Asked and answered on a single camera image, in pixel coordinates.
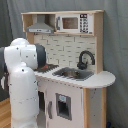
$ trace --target microwave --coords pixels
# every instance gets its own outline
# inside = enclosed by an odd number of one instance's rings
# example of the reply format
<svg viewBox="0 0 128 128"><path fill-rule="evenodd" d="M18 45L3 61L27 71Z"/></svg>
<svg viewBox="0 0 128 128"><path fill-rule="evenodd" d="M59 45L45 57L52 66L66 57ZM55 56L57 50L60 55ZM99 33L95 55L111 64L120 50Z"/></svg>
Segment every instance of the microwave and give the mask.
<svg viewBox="0 0 128 128"><path fill-rule="evenodd" d="M93 15L56 14L56 31L67 33L93 33Z"/></svg>

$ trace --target microwave door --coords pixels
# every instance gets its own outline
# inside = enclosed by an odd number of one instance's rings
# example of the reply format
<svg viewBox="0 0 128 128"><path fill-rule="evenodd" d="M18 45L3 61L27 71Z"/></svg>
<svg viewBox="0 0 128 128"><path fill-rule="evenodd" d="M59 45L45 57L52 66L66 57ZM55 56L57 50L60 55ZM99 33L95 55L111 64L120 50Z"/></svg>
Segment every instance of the microwave door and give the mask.
<svg viewBox="0 0 128 128"><path fill-rule="evenodd" d="M80 15L69 14L58 16L58 32L70 32L79 33L80 32Z"/></svg>

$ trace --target cabinet door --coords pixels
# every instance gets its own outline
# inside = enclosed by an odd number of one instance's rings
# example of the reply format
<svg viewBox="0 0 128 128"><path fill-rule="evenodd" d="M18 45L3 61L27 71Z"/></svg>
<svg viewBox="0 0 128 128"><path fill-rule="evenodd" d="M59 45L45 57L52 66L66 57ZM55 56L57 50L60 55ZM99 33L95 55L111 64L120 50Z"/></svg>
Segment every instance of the cabinet door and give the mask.
<svg viewBox="0 0 128 128"><path fill-rule="evenodd" d="M83 128L82 96L80 88L49 81L46 94L46 128Z"/></svg>

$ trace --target toy stove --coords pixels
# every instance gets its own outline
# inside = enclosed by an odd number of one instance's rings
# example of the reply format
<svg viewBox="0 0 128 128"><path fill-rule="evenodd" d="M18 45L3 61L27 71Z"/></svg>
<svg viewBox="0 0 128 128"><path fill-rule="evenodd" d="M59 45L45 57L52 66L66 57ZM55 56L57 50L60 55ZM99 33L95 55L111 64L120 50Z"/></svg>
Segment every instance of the toy stove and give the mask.
<svg viewBox="0 0 128 128"><path fill-rule="evenodd" d="M46 73L54 68L59 67L58 65L53 65L53 64L46 64L44 67L36 69L35 71L41 72L41 73Z"/></svg>

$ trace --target gray wall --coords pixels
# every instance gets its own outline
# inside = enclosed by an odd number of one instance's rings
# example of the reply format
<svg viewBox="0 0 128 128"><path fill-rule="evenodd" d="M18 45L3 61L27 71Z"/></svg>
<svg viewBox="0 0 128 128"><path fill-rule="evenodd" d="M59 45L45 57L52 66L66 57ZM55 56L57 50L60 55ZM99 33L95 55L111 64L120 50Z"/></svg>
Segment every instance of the gray wall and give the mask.
<svg viewBox="0 0 128 128"><path fill-rule="evenodd" d="M107 120L128 128L128 0L7 0L14 38L25 37L21 12L102 9L104 13L104 70L116 76L108 87Z"/></svg>
<svg viewBox="0 0 128 128"><path fill-rule="evenodd" d="M5 47L12 41L12 32L6 0L0 0L0 47ZM8 98L8 92L3 91L0 86L0 101Z"/></svg>

